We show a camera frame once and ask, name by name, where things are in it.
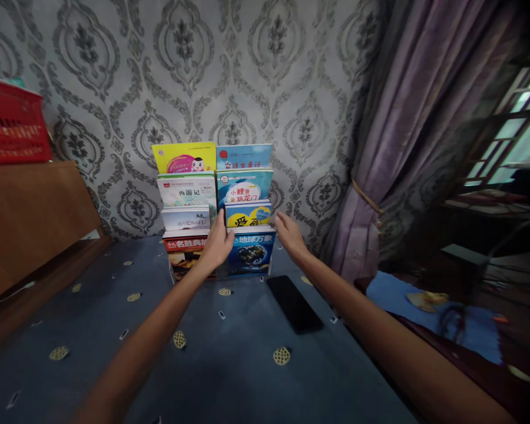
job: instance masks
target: children's book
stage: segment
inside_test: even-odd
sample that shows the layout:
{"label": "children's book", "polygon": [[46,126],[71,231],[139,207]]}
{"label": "children's book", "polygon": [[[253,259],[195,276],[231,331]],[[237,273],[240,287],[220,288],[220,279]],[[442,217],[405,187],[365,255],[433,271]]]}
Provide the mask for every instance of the children's book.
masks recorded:
{"label": "children's book", "polygon": [[217,172],[218,206],[226,202],[264,200],[269,197],[273,179],[271,168],[226,170]]}
{"label": "children's book", "polygon": [[161,216],[167,231],[210,228],[208,205],[164,208]]}
{"label": "children's book", "polygon": [[213,171],[182,174],[160,174],[157,185],[163,207],[202,206],[207,204],[210,218],[217,215],[216,179]]}
{"label": "children's book", "polygon": [[234,228],[234,247],[228,256],[230,275],[269,274],[275,242],[270,226]]}
{"label": "children's book", "polygon": [[269,224],[272,206],[269,200],[226,202],[226,224],[229,228]]}
{"label": "children's book", "polygon": [[176,174],[216,169],[214,143],[152,144],[160,174]]}
{"label": "children's book", "polygon": [[271,144],[216,146],[217,169],[268,168]]}
{"label": "children's book", "polygon": [[163,243],[173,268],[175,281],[180,281],[200,259],[209,231],[208,228],[202,228],[166,231],[163,234]]}

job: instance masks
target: curtain tieback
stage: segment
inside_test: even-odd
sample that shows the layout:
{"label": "curtain tieback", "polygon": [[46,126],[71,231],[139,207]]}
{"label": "curtain tieback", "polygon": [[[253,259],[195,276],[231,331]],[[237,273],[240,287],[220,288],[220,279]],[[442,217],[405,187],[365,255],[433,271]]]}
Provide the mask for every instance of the curtain tieback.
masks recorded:
{"label": "curtain tieback", "polygon": [[359,193],[359,195],[360,195],[361,197],[363,197],[363,199],[364,199],[367,203],[369,203],[369,205],[373,208],[373,210],[374,210],[375,212],[377,212],[379,215],[381,215],[381,214],[383,213],[383,210],[382,210],[379,206],[377,206],[377,204],[376,204],[373,200],[371,200],[371,199],[369,198],[369,196],[367,196],[367,194],[365,194],[365,193],[363,192],[363,190],[361,190],[361,188],[359,188],[359,186],[357,185],[357,183],[355,182],[355,180],[354,180],[353,178],[352,178],[352,184],[353,184],[353,188],[355,189],[355,191],[357,191],[357,192]]}

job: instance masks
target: small white tag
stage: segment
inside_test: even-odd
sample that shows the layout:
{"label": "small white tag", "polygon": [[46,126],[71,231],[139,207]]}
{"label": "small white tag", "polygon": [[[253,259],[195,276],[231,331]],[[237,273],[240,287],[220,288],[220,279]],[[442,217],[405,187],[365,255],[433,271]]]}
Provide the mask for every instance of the small white tag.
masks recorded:
{"label": "small white tag", "polygon": [[12,397],[10,398],[10,401],[8,402],[8,404],[6,405],[6,409],[10,409],[12,408],[15,404],[16,404],[16,401],[18,400],[19,398],[19,394],[21,393],[22,391],[21,390],[18,390],[17,392],[15,392]]}

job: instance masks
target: forearm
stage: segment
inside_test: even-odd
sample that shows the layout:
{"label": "forearm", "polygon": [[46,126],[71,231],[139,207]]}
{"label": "forearm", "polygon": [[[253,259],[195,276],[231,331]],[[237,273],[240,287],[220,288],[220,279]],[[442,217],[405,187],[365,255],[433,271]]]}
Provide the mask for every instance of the forearm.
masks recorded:
{"label": "forearm", "polygon": [[195,265],[124,343],[80,409],[75,423],[122,422],[177,328],[196,290],[212,269]]}
{"label": "forearm", "polygon": [[513,422],[461,371],[319,259],[293,260],[345,319],[365,349],[433,422]]}

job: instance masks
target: window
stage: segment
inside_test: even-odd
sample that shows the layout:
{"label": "window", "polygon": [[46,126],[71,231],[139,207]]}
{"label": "window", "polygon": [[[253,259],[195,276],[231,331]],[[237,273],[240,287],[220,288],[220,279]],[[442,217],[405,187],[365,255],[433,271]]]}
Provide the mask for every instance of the window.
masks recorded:
{"label": "window", "polygon": [[488,118],[458,182],[473,188],[510,183],[514,164],[530,160],[530,67],[523,68]]}

